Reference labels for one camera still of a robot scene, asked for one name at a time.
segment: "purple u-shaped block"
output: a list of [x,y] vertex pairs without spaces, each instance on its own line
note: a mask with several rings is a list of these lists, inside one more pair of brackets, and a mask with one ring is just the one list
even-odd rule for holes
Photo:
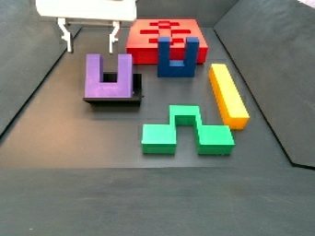
[[117,55],[117,82],[103,82],[103,57],[87,55],[85,99],[131,98],[133,95],[133,58]]

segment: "white object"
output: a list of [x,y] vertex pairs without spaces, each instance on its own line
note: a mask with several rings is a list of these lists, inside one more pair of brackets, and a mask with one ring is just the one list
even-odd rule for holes
[[80,19],[81,23],[88,20],[99,20],[99,25],[107,25],[111,22],[113,28],[109,34],[109,53],[112,53],[112,44],[119,40],[119,22],[136,20],[136,0],[36,0],[36,8],[43,17],[57,18],[57,25],[63,30],[61,39],[68,43],[68,52],[71,48],[71,33],[67,30],[67,23]]
[[315,8],[315,0],[298,0],[298,1],[308,5],[310,7]]

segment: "dark gray surface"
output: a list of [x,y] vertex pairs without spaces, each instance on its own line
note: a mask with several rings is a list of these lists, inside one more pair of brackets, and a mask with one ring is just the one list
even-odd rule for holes
[[0,0],[0,135],[65,50],[59,37],[28,0]]
[[200,27],[214,27],[239,0],[139,0],[139,18],[195,18]]
[[242,0],[215,26],[291,162],[315,167],[315,9]]
[[0,234],[314,236],[314,182],[294,168],[0,171]]
[[[278,168],[290,166],[272,131],[227,52],[211,29],[203,29],[211,45],[207,63],[196,67],[196,77],[157,78],[156,65],[137,65],[143,74],[144,99],[136,107],[91,107],[83,102],[85,55],[101,53],[104,70],[116,71],[117,55],[108,54],[105,29],[83,29],[75,40],[76,53],[64,54],[39,93],[1,139],[3,168],[135,168],[236,166]],[[124,53],[128,30],[120,31],[116,53]],[[177,129],[175,156],[143,155],[141,125],[168,122],[169,104],[200,106],[204,124],[222,124],[208,80],[211,63],[227,63],[244,98],[251,120],[234,132],[232,155],[199,156],[192,127]]]

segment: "building block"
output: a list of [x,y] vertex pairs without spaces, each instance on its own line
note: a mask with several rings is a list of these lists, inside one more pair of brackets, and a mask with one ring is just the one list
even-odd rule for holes
[[212,64],[210,80],[224,125],[230,129],[244,129],[250,115],[224,64]]
[[183,61],[169,59],[171,38],[159,37],[157,41],[157,77],[193,77],[197,62],[199,39],[196,37],[185,38]]
[[195,19],[137,19],[127,40],[127,53],[133,56],[135,64],[157,64],[159,37],[171,38],[171,60],[183,60],[184,39],[197,37],[196,62],[205,62],[210,47]]
[[176,126],[195,127],[196,152],[200,155],[228,155],[235,146],[226,125],[203,125],[197,106],[169,106],[169,124],[144,124],[141,148],[148,154],[175,154]]
[[88,54],[84,101],[140,101],[140,79],[141,76],[133,74],[133,58],[129,54],[117,55],[116,73],[104,73],[101,55]]

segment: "gray wall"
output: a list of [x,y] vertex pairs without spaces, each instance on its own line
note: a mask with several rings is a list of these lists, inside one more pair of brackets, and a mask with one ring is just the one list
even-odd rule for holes
[[28,0],[0,0],[0,135],[65,50],[59,37]]
[[212,27],[239,0],[137,0],[139,18],[195,18]]
[[315,166],[315,9],[240,0],[215,31],[291,161]]

